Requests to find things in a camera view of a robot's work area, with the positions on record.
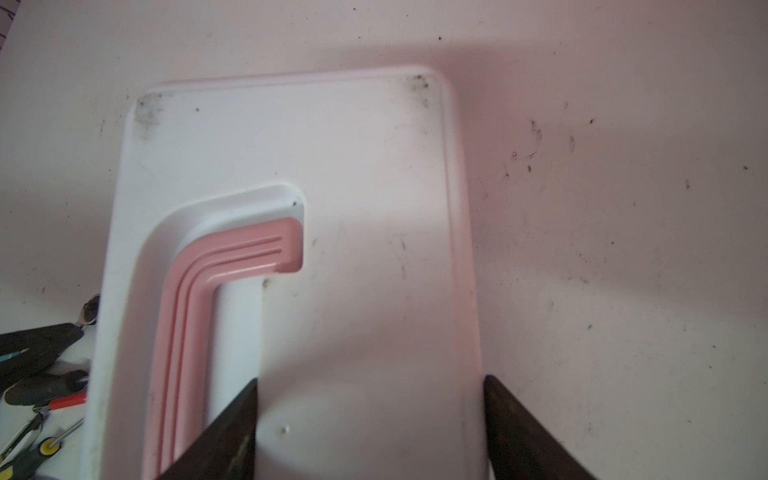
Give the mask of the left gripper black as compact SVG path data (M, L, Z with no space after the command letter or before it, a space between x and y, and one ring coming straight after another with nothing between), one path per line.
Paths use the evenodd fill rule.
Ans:
M61 323L1 335L1 389L43 372L84 336L81 327Z

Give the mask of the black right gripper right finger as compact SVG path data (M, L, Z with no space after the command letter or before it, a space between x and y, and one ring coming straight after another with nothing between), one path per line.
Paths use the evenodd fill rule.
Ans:
M488 458L497 479L584 479L584 468L495 376L483 380Z

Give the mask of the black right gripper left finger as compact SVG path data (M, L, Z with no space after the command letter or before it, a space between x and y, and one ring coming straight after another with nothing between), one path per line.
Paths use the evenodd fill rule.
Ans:
M252 379L159 480L256 478L258 379Z

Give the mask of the white pink tool box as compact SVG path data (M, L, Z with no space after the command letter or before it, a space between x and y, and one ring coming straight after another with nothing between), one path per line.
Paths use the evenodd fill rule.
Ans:
M482 377L442 74L186 81L134 102L81 478L159 477L256 381L260 479L484 479Z

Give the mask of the ratchet wrench yellow black handle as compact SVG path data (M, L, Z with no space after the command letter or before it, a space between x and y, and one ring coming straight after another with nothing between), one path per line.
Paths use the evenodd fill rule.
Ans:
M95 325L98 320L100 295L96 294L82 307L76 324L80 328Z

